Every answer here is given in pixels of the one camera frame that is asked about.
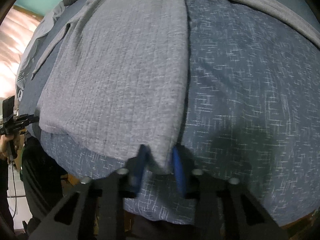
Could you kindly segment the person's left hand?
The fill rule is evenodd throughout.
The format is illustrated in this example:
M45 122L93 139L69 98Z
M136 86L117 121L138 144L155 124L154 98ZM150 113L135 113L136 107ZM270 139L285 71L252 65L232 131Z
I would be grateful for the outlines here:
M1 143L0 143L0 158L1 160L7 160L8 158L8 145L9 142L13 142L15 146L15 150L18 151L20 149L20 135L17 133L15 135L1 135Z

